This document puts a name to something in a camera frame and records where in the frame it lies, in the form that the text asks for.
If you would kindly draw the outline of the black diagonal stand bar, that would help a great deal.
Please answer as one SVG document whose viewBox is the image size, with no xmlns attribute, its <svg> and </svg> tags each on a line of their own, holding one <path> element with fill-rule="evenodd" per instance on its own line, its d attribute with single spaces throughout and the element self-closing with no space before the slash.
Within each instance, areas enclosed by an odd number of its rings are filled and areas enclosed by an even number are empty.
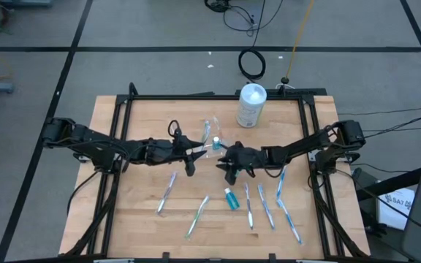
<svg viewBox="0 0 421 263">
<path fill-rule="evenodd" d="M 417 185 L 421 178 L 421 167 L 411 172 L 403 173 L 402 175 L 395 176 L 394 178 L 386 179 L 382 182 L 375 183 L 370 186 L 362 187 L 356 191 L 357 200 L 363 201 L 372 198 L 370 194 L 380 196 L 388 194 L 401 188 Z"/>
</svg>

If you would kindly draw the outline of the purple white wrapped toothbrush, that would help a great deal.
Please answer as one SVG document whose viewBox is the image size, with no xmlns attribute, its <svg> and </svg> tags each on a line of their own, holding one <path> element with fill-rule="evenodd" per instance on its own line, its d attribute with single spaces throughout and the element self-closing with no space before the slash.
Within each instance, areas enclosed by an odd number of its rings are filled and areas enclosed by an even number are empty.
<svg viewBox="0 0 421 263">
<path fill-rule="evenodd" d="M 253 213 L 252 213 L 252 210 L 251 210 L 251 199 L 250 199 L 248 183 L 245 182 L 243 187 L 244 187 L 244 191 L 245 191 L 245 195 L 246 195 L 246 205 L 247 205 L 249 228 L 250 228 L 250 230 L 253 230 L 254 229 L 254 219 L 253 219 Z"/>
</svg>

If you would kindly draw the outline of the black aluminium table frame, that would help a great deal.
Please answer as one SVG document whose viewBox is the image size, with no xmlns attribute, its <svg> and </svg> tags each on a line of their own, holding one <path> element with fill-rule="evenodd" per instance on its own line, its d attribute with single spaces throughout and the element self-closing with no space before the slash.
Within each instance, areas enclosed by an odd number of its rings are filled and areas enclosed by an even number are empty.
<svg viewBox="0 0 421 263">
<path fill-rule="evenodd" d="M 259 148 L 264 145 L 288 145 L 338 120 L 331 96 L 315 96 L 312 103 L 300 106 L 297 100 L 274 98 L 262 111 L 257 126 L 245 129 L 235 116 L 236 96 L 187 96 L 163 99 L 135 97 L 130 107 L 129 139 L 166 136 L 166 126 L 177 120 L 183 132 L 193 140 L 202 133 L 203 121 L 216 116 L 228 140 Z M 337 259 L 338 235 L 316 206 L 314 188 L 309 183 L 307 156 L 299 156 L 287 168 L 281 197 L 303 240 L 299 245 L 284 211 L 276 204 L 278 180 L 263 171 L 254 177 L 241 173 L 232 190 L 240 207 L 231 210 L 225 200 L 227 182 L 224 172 L 211 158 L 196 163 L 196 172 L 188 177 L 180 163 L 156 167 L 132 165 L 119 178 L 113 220 L 101 223 L 96 235 L 95 252 L 111 258 L 132 258 L 136 262 L 158 259 L 168 253 L 171 260 L 268 260 L 274 255 L 285 259 Z M 163 211 L 156 209 L 170 182 L 173 183 Z M 249 185 L 254 229 L 250 230 L 244 183 Z M 276 229 L 272 230 L 262 206 L 257 186 L 261 183 Z M 192 233 L 185 238 L 204 197 L 210 200 Z"/>
</svg>

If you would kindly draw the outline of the white printed paper box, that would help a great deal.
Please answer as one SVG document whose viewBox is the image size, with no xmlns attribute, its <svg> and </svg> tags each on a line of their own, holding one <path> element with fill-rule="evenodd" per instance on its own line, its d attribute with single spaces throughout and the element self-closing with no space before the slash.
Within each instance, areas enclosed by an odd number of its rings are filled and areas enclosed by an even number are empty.
<svg viewBox="0 0 421 263">
<path fill-rule="evenodd" d="M 404 230 L 414 197 L 414 190 L 409 188 L 380 195 L 376 207 L 378 222 L 393 229 Z"/>
</svg>

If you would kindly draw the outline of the green wrapped toothbrush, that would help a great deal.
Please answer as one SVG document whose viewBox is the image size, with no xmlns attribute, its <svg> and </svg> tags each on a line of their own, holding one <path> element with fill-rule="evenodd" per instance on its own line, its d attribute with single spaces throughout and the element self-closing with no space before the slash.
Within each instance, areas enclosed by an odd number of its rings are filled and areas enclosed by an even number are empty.
<svg viewBox="0 0 421 263">
<path fill-rule="evenodd" d="M 193 233 L 193 231 L 194 231 L 194 229 L 195 229 L 195 227 L 197 225 L 197 222 L 199 221 L 200 216 L 202 215 L 203 210 L 205 209 L 205 206 L 208 204 L 209 200 L 210 200 L 210 197 L 208 195 L 206 195 L 204 197 L 203 201 L 200 203 L 200 206 L 199 206 L 197 212 L 195 213 L 195 216 L 194 216 L 194 219 L 193 219 L 193 221 L 191 223 L 191 226 L 189 227 L 189 230 L 188 230 L 188 232 L 185 235 L 185 238 L 187 240 L 190 240 L 191 239 L 192 233 Z"/>
</svg>

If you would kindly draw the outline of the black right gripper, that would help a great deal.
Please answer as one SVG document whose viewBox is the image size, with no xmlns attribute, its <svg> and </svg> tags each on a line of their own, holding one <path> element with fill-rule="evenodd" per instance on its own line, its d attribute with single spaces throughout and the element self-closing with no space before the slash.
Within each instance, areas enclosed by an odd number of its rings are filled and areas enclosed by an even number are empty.
<svg viewBox="0 0 421 263">
<path fill-rule="evenodd" d="M 239 141 L 234 145 L 223 145 L 222 148 L 225 149 L 225 154 L 218 161 L 223 164 L 217 164 L 216 167 L 225 171 L 224 179 L 231 186 L 235 184 L 238 169 L 253 170 L 265 168 L 267 156 L 263 150 L 245 147 Z"/>
</svg>

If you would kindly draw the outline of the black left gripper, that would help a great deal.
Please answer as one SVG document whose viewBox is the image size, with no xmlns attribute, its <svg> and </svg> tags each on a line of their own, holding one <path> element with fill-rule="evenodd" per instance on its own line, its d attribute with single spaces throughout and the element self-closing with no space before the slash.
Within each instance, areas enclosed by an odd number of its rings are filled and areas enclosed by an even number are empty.
<svg viewBox="0 0 421 263">
<path fill-rule="evenodd" d="M 184 161 L 186 175 L 191 177 L 196 170 L 194 162 L 204 156 L 207 151 L 191 152 L 189 155 L 186 155 L 186 150 L 200 149 L 203 145 L 203 142 L 190 140 L 186 135 L 175 136 L 172 141 L 150 138 L 145 143 L 145 163 L 165 164 L 174 161 Z"/>
</svg>

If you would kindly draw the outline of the clear acrylic organizer box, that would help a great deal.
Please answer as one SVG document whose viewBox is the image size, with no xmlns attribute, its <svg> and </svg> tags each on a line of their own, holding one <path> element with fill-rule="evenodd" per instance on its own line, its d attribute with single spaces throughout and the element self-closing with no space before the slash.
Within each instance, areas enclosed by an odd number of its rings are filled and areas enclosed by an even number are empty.
<svg viewBox="0 0 421 263">
<path fill-rule="evenodd" d="M 202 150 L 206 150 L 207 153 L 204 155 L 205 158 L 220 158 L 222 156 L 224 156 L 225 154 L 225 149 L 222 148 L 223 145 L 229 145 L 230 142 L 229 140 L 227 140 L 224 136 L 222 127 L 221 127 L 221 133 L 217 133 L 216 131 L 216 126 L 213 122 L 213 117 L 209 118 L 209 119 L 205 119 L 205 120 L 209 120 L 210 124 L 211 124 L 211 133 L 210 136 L 208 138 L 208 141 L 206 142 L 205 147 L 201 147 L 200 149 L 198 148 L 194 148 L 193 151 L 197 152 L 197 151 L 202 151 Z M 219 137 L 219 139 L 221 140 L 221 149 L 220 150 L 213 150 L 212 149 L 212 140 L 214 137 Z"/>
</svg>

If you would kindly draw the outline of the white wipes canister green label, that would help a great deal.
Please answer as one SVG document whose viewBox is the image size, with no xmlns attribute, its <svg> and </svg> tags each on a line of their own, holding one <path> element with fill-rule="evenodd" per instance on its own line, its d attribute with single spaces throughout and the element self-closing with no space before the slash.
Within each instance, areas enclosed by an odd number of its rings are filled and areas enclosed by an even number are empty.
<svg viewBox="0 0 421 263">
<path fill-rule="evenodd" d="M 243 86 L 236 115 L 238 124 L 244 128 L 255 127 L 266 100 L 267 92 L 261 85 L 250 83 Z"/>
</svg>

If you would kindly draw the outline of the blue toothbrush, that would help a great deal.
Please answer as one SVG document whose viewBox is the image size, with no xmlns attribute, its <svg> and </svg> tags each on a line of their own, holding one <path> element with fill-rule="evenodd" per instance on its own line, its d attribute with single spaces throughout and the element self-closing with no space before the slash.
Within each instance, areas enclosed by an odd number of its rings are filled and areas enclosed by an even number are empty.
<svg viewBox="0 0 421 263">
<path fill-rule="evenodd" d="M 291 218 L 291 215 L 289 214 L 289 211 L 287 210 L 285 204 L 283 203 L 283 201 L 281 199 L 277 199 L 277 204 L 278 206 L 284 211 L 285 216 L 287 218 L 287 221 L 289 223 L 290 229 L 292 230 L 293 235 L 295 236 L 295 239 L 297 240 L 299 245 L 303 244 L 303 240 L 301 239 L 300 235 L 298 234 L 295 225 L 293 223 L 293 220 Z"/>
<path fill-rule="evenodd" d="M 265 198 L 265 192 L 264 192 L 263 185 L 261 183 L 259 183 L 258 186 L 257 186 L 257 189 L 258 189 L 259 197 L 260 197 L 261 202 L 262 202 L 262 206 L 264 208 L 264 211 L 266 213 L 266 216 L 268 217 L 270 228 L 272 230 L 275 230 L 276 229 L 276 226 L 275 226 L 275 223 L 274 223 L 274 220 L 273 220 L 271 211 L 270 211 L 270 209 L 268 207 L 267 200 Z"/>
<path fill-rule="evenodd" d="M 284 178 L 285 178 L 286 173 L 287 173 L 287 166 L 283 167 L 283 169 L 281 171 L 281 174 L 279 176 L 279 182 L 278 182 L 277 189 L 276 189 L 276 201 L 277 201 L 277 203 L 281 199 L 281 192 L 282 192 L 282 189 L 283 189 Z"/>
</svg>

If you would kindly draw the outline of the teal toothbrush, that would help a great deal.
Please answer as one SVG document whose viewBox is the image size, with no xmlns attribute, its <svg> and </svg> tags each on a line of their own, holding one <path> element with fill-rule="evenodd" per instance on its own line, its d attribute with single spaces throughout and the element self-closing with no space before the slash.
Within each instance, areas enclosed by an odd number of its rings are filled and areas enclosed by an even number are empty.
<svg viewBox="0 0 421 263">
<path fill-rule="evenodd" d="M 203 144 L 203 148 L 206 145 L 206 142 L 208 141 L 208 138 L 210 136 L 210 131 L 211 130 L 211 123 L 209 120 L 205 120 L 204 121 L 204 129 L 203 129 L 203 133 L 202 133 L 202 144 Z"/>
</svg>

